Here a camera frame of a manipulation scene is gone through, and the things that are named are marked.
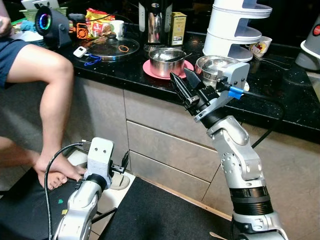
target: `appliance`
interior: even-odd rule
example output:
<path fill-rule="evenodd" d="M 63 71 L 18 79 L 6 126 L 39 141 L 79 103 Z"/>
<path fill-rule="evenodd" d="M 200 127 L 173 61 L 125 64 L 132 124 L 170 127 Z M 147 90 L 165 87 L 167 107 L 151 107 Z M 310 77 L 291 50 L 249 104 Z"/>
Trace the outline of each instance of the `appliance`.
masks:
<path fill-rule="evenodd" d="M 59 48 L 71 44 L 69 19 L 60 12 L 42 6 L 35 15 L 34 23 L 43 40 L 57 42 Z"/>
<path fill-rule="evenodd" d="M 271 12 L 271 7 L 257 4 L 257 0 L 215 0 L 203 54 L 250 61 L 253 53 L 242 45 L 258 42 L 262 34 L 248 26 L 249 19 L 268 18 Z"/>
<path fill-rule="evenodd" d="M 300 46 L 302 51 L 297 56 L 295 63 L 308 70 L 320 70 L 320 15 L 308 37 Z"/>
<path fill-rule="evenodd" d="M 141 45 L 167 45 L 172 5 L 172 0 L 139 1 Z"/>

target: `person's leg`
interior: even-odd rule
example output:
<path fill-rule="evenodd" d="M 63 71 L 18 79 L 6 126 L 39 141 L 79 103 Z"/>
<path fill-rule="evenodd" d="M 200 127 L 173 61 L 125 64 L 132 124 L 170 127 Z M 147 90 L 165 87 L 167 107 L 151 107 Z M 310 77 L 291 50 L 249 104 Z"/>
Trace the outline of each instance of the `person's leg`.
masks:
<path fill-rule="evenodd" d="M 50 159 L 62 147 L 73 94 L 73 65 L 53 51 L 29 44 L 17 54 L 6 81 L 47 83 L 40 103 L 43 147 L 40 158 L 33 166 L 38 174 L 43 173 Z M 75 180 L 79 180 L 80 174 L 85 171 L 83 168 L 73 167 L 62 154 L 53 162 L 50 170 Z"/>
<path fill-rule="evenodd" d="M 1 169 L 5 167 L 15 167 L 21 165 L 33 167 L 39 159 L 40 154 L 32 150 L 24 149 L 16 145 L 9 138 L 0 136 L 0 156 Z M 39 181 L 44 181 L 43 172 L 40 172 L 38 177 Z M 48 188 L 50 190 L 57 188 L 66 182 L 66 176 L 60 172 L 51 172 L 48 175 Z"/>

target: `person's hand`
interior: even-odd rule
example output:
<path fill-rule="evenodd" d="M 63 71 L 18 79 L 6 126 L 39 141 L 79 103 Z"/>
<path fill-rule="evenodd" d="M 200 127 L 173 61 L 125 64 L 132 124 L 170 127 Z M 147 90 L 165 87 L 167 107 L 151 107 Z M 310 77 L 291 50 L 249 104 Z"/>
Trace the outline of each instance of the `person's hand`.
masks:
<path fill-rule="evenodd" d="M 12 32 L 11 21 L 9 17 L 0 16 L 0 38 L 5 37 Z"/>

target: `snack bag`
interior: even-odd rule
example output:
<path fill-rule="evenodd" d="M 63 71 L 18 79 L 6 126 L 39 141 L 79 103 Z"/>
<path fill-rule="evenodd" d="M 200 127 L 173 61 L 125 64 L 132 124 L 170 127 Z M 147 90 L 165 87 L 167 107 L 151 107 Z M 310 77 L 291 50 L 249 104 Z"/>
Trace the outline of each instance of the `snack bag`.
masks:
<path fill-rule="evenodd" d="M 88 28 L 89 39 L 96 39 L 113 31 L 113 26 L 109 24 L 109 22 L 115 20 L 115 16 L 109 15 L 104 17 L 106 15 L 108 15 L 108 13 L 104 11 L 94 10 L 92 8 L 86 10 L 85 20 L 87 21 L 86 27 Z"/>

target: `stainless steel bowl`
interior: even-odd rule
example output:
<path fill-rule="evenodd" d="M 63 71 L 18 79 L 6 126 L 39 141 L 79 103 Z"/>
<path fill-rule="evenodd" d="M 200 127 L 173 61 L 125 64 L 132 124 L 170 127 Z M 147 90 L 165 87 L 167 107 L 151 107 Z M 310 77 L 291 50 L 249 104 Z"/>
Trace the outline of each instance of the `stainless steel bowl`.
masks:
<path fill-rule="evenodd" d="M 170 72 L 180 75 L 184 72 L 185 59 L 182 58 L 177 61 L 167 62 L 166 60 L 176 57 L 185 57 L 187 54 L 179 49 L 163 47 L 157 48 L 149 52 L 150 57 L 150 71 L 162 78 L 169 78 Z"/>
<path fill-rule="evenodd" d="M 216 89 L 217 79 L 221 77 L 224 69 L 237 63 L 239 61 L 231 57 L 202 56 L 195 63 L 195 72 L 205 85 Z"/>

